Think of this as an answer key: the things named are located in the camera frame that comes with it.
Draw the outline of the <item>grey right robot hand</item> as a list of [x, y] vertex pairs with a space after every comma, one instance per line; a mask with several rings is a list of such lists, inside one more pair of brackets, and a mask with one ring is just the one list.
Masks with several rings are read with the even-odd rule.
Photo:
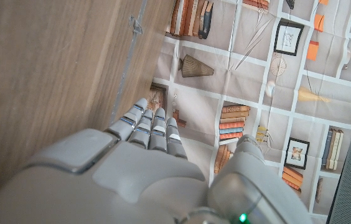
[[310, 223], [298, 196], [241, 137], [211, 184], [175, 119], [138, 100], [106, 130], [41, 150], [0, 190], [0, 223]]

